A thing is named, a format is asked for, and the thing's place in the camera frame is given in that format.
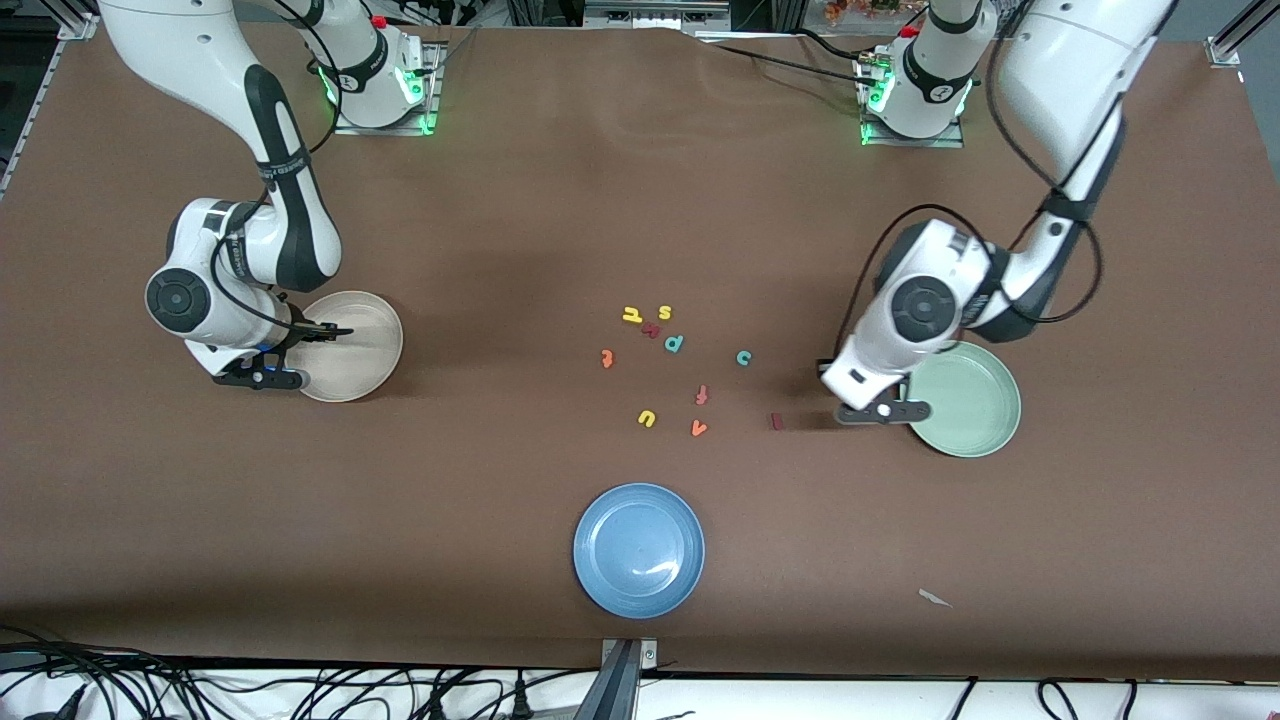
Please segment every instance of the brown table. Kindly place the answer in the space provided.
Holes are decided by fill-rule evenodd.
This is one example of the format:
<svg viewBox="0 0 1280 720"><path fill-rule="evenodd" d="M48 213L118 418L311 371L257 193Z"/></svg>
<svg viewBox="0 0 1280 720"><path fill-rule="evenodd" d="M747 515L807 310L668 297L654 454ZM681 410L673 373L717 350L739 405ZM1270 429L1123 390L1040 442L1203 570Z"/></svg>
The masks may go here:
<svg viewBox="0 0 1280 720"><path fill-rule="evenodd" d="M316 137L302 44L247 35ZM316 156L346 246L325 292L381 293L407 333L333 406L215 387L147 318L173 215L257 179L104 33L68 49L0 204L6 619L172 653L589 665L654 635L687 669L1275 678L1280 193L1234 72L1147 63L1102 292L997 348L1024 414L982 460L833 428L813 361L900 210L1009 242L1039 201L983 102L964 150L863 147L841 81L667 31L481 31L448 74L434 137ZM680 354L625 305L671 305ZM649 623L570 555L639 480L708 538Z"/></svg>

